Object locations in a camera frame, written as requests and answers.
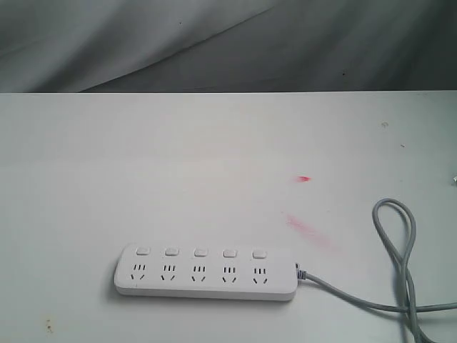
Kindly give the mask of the white five-outlet power strip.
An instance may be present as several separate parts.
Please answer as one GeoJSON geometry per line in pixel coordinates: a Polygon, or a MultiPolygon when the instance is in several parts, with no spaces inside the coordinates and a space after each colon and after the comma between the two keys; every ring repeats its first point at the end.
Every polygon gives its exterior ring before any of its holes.
{"type": "Polygon", "coordinates": [[[298,277],[280,248],[141,242],[122,251],[114,286],[127,296],[287,302],[298,277]]]}

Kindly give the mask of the grey backdrop cloth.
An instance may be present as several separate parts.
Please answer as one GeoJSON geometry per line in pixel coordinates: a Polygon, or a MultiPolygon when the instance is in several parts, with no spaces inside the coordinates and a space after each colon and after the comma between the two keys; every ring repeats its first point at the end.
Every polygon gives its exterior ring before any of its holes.
{"type": "Polygon", "coordinates": [[[3,92],[456,88],[454,1],[3,1],[3,92]]]}

